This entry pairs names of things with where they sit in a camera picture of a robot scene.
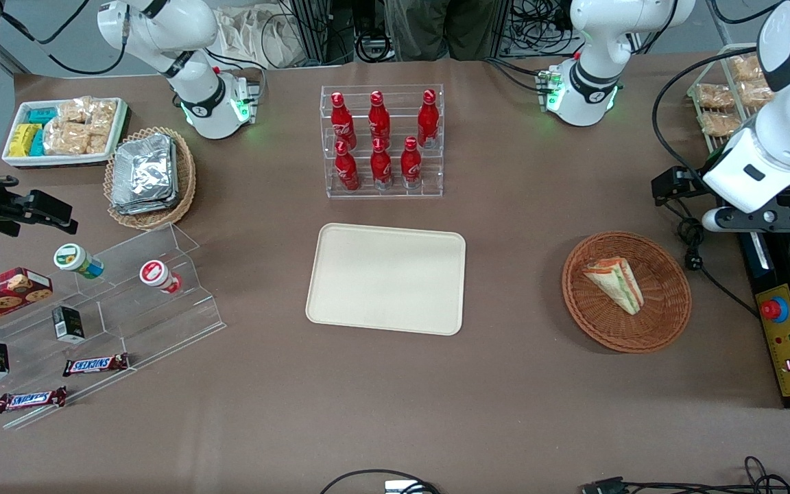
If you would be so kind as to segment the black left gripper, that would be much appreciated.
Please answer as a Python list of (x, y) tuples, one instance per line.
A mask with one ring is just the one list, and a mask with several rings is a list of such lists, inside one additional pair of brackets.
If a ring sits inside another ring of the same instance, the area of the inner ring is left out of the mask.
[(696, 173), (687, 167), (671, 167), (652, 179), (652, 193), (656, 207), (667, 205), (671, 201), (681, 201), (702, 196), (705, 187), (736, 187), (739, 185), (736, 162), (726, 160), (728, 153), (734, 149), (742, 134), (727, 138), (724, 143), (715, 147), (706, 157)]

